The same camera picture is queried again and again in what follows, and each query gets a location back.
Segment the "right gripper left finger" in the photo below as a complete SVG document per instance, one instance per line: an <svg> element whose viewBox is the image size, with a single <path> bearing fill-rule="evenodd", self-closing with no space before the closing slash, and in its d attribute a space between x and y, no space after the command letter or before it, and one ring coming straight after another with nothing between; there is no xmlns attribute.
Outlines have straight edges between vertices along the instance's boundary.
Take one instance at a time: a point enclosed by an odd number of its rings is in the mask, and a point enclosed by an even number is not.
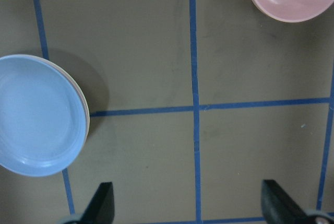
<svg viewBox="0 0 334 224"><path fill-rule="evenodd" d="M81 223L113 223L114 216L113 183L100 183L81 217Z"/></svg>

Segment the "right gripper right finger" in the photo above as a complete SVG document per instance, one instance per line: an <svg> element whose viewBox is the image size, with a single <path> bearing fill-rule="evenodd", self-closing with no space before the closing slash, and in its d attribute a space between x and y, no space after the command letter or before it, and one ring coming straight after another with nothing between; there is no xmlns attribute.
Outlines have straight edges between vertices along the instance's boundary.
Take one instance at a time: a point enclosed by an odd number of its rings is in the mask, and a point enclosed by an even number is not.
<svg viewBox="0 0 334 224"><path fill-rule="evenodd" d="M263 180L260 198L266 223L310 223L309 216L275 180Z"/></svg>

